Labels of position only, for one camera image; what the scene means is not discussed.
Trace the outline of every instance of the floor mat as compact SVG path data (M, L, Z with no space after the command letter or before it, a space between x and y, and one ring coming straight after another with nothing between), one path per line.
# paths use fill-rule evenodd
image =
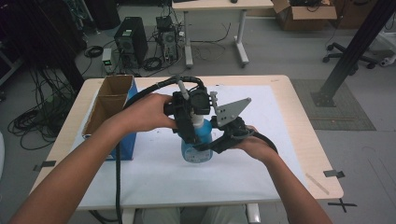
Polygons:
M376 131L375 126L345 83L333 97L336 107L315 106L311 92L319 91L324 82L325 80L321 79L293 79L291 81L314 129Z

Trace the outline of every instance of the metal pole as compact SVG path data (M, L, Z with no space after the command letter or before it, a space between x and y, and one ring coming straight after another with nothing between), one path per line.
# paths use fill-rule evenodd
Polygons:
M366 51L375 40L390 16L395 12L395 9L395 0L378 0L376 2L374 8L361 25L361 28L352 38L343 56L320 88L320 91L311 93L315 105L335 106L332 98L338 88L340 88L364 51Z

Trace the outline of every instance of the wooden table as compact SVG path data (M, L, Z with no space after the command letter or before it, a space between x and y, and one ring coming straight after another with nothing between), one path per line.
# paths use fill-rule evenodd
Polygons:
M173 3L172 7L175 11L184 12L184 32L185 32L185 55L186 55L186 66L191 68L193 66L192 53L191 53L191 41L190 41L190 18L192 12L199 11L199 21L208 22L210 24L213 20L218 18L228 18L227 14L234 14L235 11L240 11L239 17L239 29L238 35L235 36L235 44L238 49L239 56L242 61L242 67L248 64L248 56L245 52L244 45L242 44L242 35L244 33L245 19L247 15L247 9L253 8L269 8L272 7L273 3L271 0L239 0L233 4L230 0L197 0L182 3Z
M137 87L145 88L166 77L136 78ZM239 86L270 86L276 98L280 113L287 127L290 141L301 164L307 189L316 199L336 199L343 196L343 190L335 176L326 177L323 171L332 167L322 146L306 116L299 98L286 76L233 76L233 77L200 77L206 86L239 85ZM54 143L47 161L59 163L67 154L75 141L81 122L89 110L92 98L99 89L101 78L89 79L84 83L64 126ZM33 189L43 180L53 167L43 167Z

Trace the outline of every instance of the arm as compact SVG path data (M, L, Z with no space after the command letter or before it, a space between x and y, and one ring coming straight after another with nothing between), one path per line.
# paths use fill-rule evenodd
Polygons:
M290 223L332 223L314 197L266 143L249 137L236 147L267 167Z
M66 223L107 155L127 133L176 128L163 113L171 96L150 94L105 121L31 193L10 223Z

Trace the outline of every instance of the cardboard box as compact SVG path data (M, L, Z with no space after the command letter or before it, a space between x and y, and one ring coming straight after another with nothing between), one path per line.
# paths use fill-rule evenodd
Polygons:
M337 20L330 21L337 29L359 29L376 4L376 0L332 0Z
M276 20L283 30L322 30L327 20L337 19L335 7L323 0L319 7L292 7L288 0L273 0Z
M112 76L105 78L93 103L91 114L82 131L85 139L89 138L105 120L121 112L128 91L132 95L137 93L133 76ZM129 133L120 141L120 159L122 161L130 161L132 159L135 139L136 133ZM114 161L115 159L116 149L113 149L106 160Z

